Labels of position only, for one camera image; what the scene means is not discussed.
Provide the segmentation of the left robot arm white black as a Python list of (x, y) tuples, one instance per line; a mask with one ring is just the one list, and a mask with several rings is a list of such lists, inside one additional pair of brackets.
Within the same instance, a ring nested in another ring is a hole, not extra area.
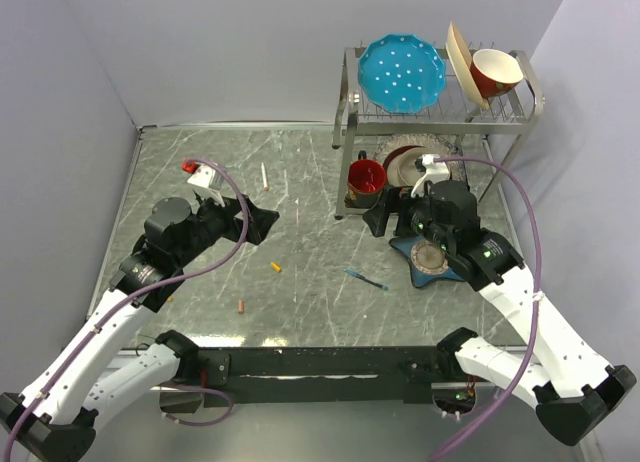
[(198, 204), (193, 209), (179, 197), (157, 202), (81, 330), (33, 383), (2, 394), (1, 425), (10, 444), (21, 443), (42, 461), (78, 461), (98, 432), (151, 387), (197, 375), (198, 345), (174, 330), (109, 376), (103, 372), (185, 281), (190, 262), (221, 238), (259, 245), (279, 218), (247, 198)]

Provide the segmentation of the blue pen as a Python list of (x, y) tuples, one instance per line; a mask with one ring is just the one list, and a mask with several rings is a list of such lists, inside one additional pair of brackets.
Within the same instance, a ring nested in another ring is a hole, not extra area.
[(371, 279), (369, 279), (369, 278), (365, 277), (364, 275), (362, 275), (362, 274), (360, 274), (360, 273), (358, 273), (358, 272), (356, 272), (356, 271), (354, 271), (354, 270), (351, 270), (351, 269), (347, 269), (347, 268), (345, 268), (345, 269), (344, 269), (344, 272), (345, 272), (347, 275), (349, 275), (349, 276), (351, 276), (351, 277), (353, 277), (353, 278), (355, 278), (355, 279), (358, 279), (358, 280), (360, 280), (360, 281), (363, 281), (363, 282), (365, 282), (365, 283), (367, 283), (367, 284), (369, 284), (369, 285), (371, 285), (371, 286), (374, 286), (374, 287), (376, 287), (376, 288), (378, 288), (378, 289), (380, 289), (380, 290), (388, 291), (388, 287), (387, 287), (386, 285), (381, 284), (381, 283), (379, 283), (379, 282), (375, 282), (375, 281), (373, 281), (373, 280), (371, 280)]

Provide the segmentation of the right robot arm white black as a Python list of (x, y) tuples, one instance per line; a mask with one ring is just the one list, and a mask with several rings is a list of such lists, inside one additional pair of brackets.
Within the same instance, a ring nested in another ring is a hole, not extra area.
[(438, 182), (422, 196), (386, 187), (363, 220), (381, 237), (392, 214), (398, 217), (395, 235), (433, 244), (527, 344), (525, 354), (516, 356), (460, 328), (437, 345), (437, 366), (445, 378), (467, 374), (492, 382), (530, 406), (567, 446), (577, 445), (635, 386), (627, 366), (612, 365), (571, 327), (511, 243), (482, 227), (477, 199), (466, 183)]

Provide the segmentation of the white pen pink tip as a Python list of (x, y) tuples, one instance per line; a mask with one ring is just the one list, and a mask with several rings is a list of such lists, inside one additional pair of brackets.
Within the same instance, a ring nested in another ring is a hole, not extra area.
[(261, 177), (262, 177), (262, 182), (263, 182), (263, 190), (265, 192), (268, 192), (270, 190), (270, 185), (269, 185), (269, 179), (268, 179), (268, 172), (267, 172), (266, 164), (264, 162), (261, 162)]

